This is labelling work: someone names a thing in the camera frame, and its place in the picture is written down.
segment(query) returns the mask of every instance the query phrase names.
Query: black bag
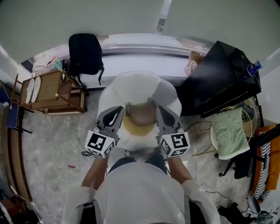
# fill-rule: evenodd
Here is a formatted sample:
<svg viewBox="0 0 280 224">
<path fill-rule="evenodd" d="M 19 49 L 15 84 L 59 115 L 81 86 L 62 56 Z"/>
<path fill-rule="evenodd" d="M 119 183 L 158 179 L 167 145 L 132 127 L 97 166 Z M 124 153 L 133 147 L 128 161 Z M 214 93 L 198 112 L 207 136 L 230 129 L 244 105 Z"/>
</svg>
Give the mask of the black bag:
<svg viewBox="0 0 280 224">
<path fill-rule="evenodd" d="M 93 34 L 78 33 L 69 38 L 69 52 L 71 60 L 72 76 L 77 76 L 80 84 L 80 74 L 95 75 L 101 70 L 98 81 L 101 85 L 101 76 L 104 72 L 104 65 L 102 62 L 102 49 Z"/>
</svg>

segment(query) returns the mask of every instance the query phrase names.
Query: person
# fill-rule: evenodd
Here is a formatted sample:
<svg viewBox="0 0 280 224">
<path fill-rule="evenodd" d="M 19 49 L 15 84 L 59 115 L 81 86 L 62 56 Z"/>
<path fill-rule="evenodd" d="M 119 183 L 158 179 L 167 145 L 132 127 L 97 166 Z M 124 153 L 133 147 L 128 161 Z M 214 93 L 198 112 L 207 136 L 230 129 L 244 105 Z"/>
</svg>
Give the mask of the person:
<svg viewBox="0 0 280 224">
<path fill-rule="evenodd" d="M 181 158 L 155 152 L 148 160 L 95 158 L 81 187 L 67 196 L 63 224 L 219 224 L 219 213 Z"/>
</svg>

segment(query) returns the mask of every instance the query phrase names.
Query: black office chair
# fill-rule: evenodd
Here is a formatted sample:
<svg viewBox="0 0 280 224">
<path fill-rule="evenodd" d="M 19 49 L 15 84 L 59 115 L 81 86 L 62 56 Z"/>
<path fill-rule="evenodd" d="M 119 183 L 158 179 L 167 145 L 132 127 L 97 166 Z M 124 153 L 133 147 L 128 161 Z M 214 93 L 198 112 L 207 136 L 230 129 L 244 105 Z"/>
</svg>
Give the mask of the black office chair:
<svg viewBox="0 0 280 224">
<path fill-rule="evenodd" d="M 233 163 L 235 164 L 235 179 L 250 177 L 253 173 L 253 170 L 256 168 L 257 160 L 264 163 L 263 169 L 265 169 L 267 166 L 267 155 L 265 155 L 265 157 L 257 156 L 257 147 L 263 146 L 264 144 L 270 142 L 272 139 L 277 138 L 278 136 L 280 136 L 280 124 L 278 124 L 275 128 L 269 130 L 268 132 L 259 135 L 258 137 L 251 138 L 249 142 L 250 149 L 242 154 L 233 157 L 229 162 L 225 172 L 219 173 L 219 176 L 225 176 Z"/>
</svg>

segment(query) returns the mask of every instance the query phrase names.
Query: striped cloth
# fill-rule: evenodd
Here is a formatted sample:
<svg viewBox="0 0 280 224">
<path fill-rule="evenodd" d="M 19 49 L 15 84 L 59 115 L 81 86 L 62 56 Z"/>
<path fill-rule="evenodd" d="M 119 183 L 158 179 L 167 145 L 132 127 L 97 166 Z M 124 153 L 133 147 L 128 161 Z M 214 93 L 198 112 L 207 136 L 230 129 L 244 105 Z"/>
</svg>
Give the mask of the striped cloth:
<svg viewBox="0 0 280 224">
<path fill-rule="evenodd" d="M 266 168 L 263 169 L 264 163 L 262 163 L 262 170 L 259 178 L 259 183 L 254 194 L 256 199 L 258 199 L 261 196 L 261 194 L 266 190 L 266 182 L 268 179 L 268 172 L 270 168 L 270 142 L 261 146 L 261 153 L 262 153 L 262 157 L 264 157 L 265 154 L 267 155 Z"/>
</svg>

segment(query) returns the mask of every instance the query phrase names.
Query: chair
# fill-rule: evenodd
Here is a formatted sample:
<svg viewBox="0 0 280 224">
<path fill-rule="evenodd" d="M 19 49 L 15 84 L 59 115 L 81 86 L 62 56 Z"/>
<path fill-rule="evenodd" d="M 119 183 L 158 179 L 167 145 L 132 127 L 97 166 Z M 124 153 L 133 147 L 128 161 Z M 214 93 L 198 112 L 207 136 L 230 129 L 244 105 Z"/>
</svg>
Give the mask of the chair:
<svg viewBox="0 0 280 224">
<path fill-rule="evenodd" d="M 147 102 L 151 98 L 157 105 L 164 105 L 174 111 L 178 116 L 181 114 L 182 106 L 177 97 L 175 88 L 171 83 L 161 79 L 156 74 L 149 71 L 127 72 L 118 75 L 114 81 L 101 93 L 98 105 L 98 115 L 113 106 L 123 106 L 127 104 L 139 104 Z M 126 116 L 118 131 L 120 141 L 118 147 L 128 151 L 135 151 L 142 148 L 152 148 L 158 145 L 156 136 L 159 129 L 152 124 L 143 135 L 136 135 L 128 126 Z"/>
<path fill-rule="evenodd" d="M 15 98 L 10 98 L 5 87 L 0 86 L 0 103 L 1 104 L 8 104 L 8 113 L 7 113 L 7 123 L 6 126 L 8 128 L 14 129 L 19 131 L 18 127 L 18 100 Z M 26 129 L 21 129 L 22 131 L 32 133 L 31 131 L 28 131 Z"/>
<path fill-rule="evenodd" d="M 264 163 L 263 169 L 266 168 L 267 158 L 257 156 L 257 147 L 263 146 L 264 144 L 270 142 L 272 139 L 280 136 L 280 124 L 278 124 L 275 128 L 271 129 L 270 131 L 266 132 L 263 135 L 260 135 L 255 138 L 251 138 L 249 142 L 250 149 L 238 156 L 235 156 L 229 162 L 226 170 L 224 173 L 219 173 L 219 176 L 225 176 L 228 170 L 231 168 L 232 164 L 235 164 L 234 169 L 234 178 L 240 179 L 243 177 L 250 177 L 254 172 L 256 167 L 256 161 L 261 161 Z"/>
</svg>

